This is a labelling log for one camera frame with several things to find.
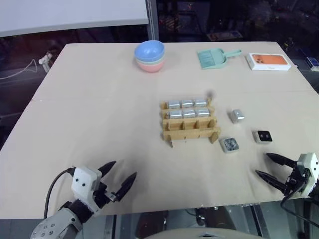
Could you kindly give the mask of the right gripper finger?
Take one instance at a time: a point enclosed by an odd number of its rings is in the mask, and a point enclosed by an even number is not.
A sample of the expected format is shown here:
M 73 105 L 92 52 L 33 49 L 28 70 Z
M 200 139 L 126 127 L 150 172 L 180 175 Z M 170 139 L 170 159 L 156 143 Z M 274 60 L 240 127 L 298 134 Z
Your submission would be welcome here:
M 293 161 L 291 159 L 288 159 L 282 155 L 275 154 L 275 153 L 266 153 L 266 155 L 274 162 L 279 165 L 286 165 L 290 168 L 295 168 L 297 165 L 296 161 Z
M 278 181 L 276 177 L 274 177 L 266 172 L 259 171 L 259 170 L 255 170 L 255 172 L 266 183 L 268 183 L 272 187 L 274 187 L 274 188 L 278 189 L 279 191 L 281 191 L 282 193 L 284 193 L 284 191 L 286 189 L 286 185 L 284 183 Z

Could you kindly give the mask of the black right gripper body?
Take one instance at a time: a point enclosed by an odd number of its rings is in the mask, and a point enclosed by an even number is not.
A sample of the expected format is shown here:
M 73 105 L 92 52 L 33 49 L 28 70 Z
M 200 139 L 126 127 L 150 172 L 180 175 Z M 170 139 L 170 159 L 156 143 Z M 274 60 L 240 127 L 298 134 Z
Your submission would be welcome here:
M 284 196 L 301 193 L 308 183 L 310 171 L 296 161 L 292 165 L 292 172 L 285 182 Z

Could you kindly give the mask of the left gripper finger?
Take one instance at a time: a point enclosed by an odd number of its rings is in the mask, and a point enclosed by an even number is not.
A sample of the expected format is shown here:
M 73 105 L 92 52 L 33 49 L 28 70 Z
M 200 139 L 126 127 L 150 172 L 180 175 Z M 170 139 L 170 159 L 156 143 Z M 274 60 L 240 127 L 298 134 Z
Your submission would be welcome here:
M 116 161 L 108 162 L 98 169 L 101 172 L 102 178 L 112 169 L 112 167 L 115 165 L 115 163 L 116 163 Z
M 120 189 L 115 193 L 117 201 L 121 201 L 122 198 L 128 193 L 128 191 L 130 190 L 130 188 L 132 187 L 132 185 L 133 185 L 133 183 L 135 181 L 136 175 L 137 175 L 137 172 L 131 174 L 121 184 Z

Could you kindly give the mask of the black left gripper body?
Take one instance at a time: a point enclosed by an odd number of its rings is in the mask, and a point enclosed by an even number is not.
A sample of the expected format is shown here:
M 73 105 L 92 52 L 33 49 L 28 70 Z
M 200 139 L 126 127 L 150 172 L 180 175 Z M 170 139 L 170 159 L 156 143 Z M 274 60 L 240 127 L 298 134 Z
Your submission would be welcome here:
M 99 208 L 103 208 L 110 202 L 116 202 L 117 196 L 114 192 L 107 191 L 107 185 L 99 182 L 98 188 L 93 192 L 94 202 Z

